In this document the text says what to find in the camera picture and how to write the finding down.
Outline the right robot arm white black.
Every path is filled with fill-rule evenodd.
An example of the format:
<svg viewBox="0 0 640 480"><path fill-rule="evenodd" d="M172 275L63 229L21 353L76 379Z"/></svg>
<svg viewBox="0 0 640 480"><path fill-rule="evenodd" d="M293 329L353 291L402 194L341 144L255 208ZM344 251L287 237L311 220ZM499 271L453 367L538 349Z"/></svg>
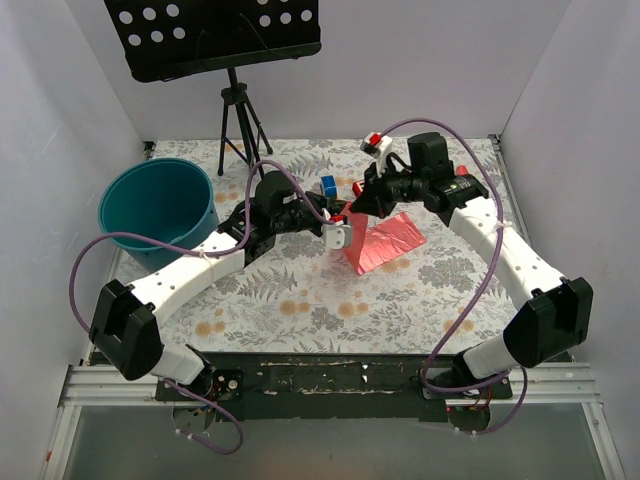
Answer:
<svg viewBox="0 0 640 480"><path fill-rule="evenodd" d="M452 367L424 387L438 394L475 397L514 368L532 368L583 343L594 292L582 277L568 279L509 226L485 183L459 174L437 132L410 137L410 162L395 165L392 140L369 134L361 149L373 158L354 213L384 218L399 203L420 202L487 263L517 310L504 330L455 355Z"/></svg>

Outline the red plastic trash bag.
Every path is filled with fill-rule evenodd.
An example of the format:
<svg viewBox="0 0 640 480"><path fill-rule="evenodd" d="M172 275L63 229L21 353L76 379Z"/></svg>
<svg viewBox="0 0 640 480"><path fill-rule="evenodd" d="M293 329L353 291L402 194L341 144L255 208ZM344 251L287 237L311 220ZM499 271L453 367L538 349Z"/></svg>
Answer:
<svg viewBox="0 0 640 480"><path fill-rule="evenodd" d="M352 226L352 241L344 256L357 274L363 275L426 243L407 213L399 213L369 226L369 216L352 213L348 203L342 214Z"/></svg>

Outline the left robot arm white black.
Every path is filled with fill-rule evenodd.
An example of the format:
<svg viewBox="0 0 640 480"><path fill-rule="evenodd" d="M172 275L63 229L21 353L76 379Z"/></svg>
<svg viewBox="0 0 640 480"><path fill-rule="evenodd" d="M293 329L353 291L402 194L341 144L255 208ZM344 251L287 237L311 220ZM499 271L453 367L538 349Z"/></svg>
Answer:
<svg viewBox="0 0 640 480"><path fill-rule="evenodd" d="M308 231L326 247L351 240L347 204L304 192L290 175L271 171L198 247L162 269L125 285L106 284L89 330L91 342L127 380L169 379L193 400L213 386L213 366L189 345L164 341L161 327L177 310L217 281L268 253L280 234Z"/></svg>

